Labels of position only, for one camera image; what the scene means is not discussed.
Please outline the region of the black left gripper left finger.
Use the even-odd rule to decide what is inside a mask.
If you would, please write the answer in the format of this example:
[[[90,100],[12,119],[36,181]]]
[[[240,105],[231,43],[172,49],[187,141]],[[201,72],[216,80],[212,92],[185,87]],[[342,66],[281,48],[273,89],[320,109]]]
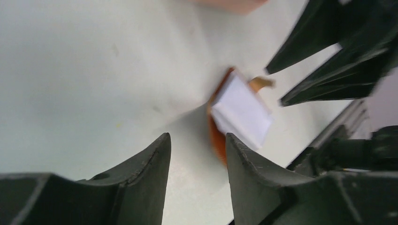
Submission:
[[[3,225],[160,225],[171,156],[163,133],[147,148],[89,180],[3,173]]]

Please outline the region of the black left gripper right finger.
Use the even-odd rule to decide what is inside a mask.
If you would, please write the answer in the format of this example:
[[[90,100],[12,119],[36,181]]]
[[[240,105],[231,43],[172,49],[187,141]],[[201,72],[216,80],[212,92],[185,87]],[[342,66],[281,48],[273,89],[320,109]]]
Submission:
[[[396,172],[289,171],[226,136],[227,169],[237,225],[395,225]]]

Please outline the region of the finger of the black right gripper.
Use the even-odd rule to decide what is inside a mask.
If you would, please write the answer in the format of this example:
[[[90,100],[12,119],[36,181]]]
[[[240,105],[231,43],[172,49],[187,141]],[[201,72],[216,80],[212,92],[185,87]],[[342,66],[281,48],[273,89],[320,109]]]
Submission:
[[[281,99],[281,106],[311,101],[351,100],[371,95],[379,81],[398,65],[398,40],[371,52],[359,62],[336,64],[341,53],[312,72]]]
[[[310,0],[291,33],[266,66],[269,74],[284,70],[348,39],[366,22],[371,0]]]

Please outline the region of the brown leather card holder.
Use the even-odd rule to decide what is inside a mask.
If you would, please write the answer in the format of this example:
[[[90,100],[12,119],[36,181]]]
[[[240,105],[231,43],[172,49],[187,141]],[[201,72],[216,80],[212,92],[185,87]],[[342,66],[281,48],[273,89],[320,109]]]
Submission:
[[[257,76],[247,80],[237,68],[227,69],[206,105],[210,142],[224,165],[227,133],[233,133],[252,150],[264,146],[273,119],[259,91],[274,86],[273,79]]]

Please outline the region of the pink oval plastic tray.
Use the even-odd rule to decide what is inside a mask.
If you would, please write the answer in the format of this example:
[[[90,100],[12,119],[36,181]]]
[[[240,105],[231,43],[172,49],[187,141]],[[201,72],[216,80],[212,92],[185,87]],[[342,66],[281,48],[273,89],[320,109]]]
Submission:
[[[268,0],[193,0],[193,2],[246,15],[266,4]]]

